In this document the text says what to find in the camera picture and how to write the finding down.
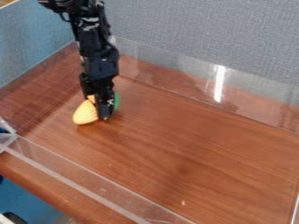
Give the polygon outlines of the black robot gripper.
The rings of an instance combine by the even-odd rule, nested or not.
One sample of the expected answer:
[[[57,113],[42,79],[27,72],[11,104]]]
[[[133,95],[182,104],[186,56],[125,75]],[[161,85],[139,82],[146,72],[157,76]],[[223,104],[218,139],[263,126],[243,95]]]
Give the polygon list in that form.
[[[85,98],[95,95],[98,117],[107,120],[115,112],[119,51],[113,44],[111,25],[103,0],[38,0],[38,3],[61,15],[70,23],[85,73],[79,82]]]

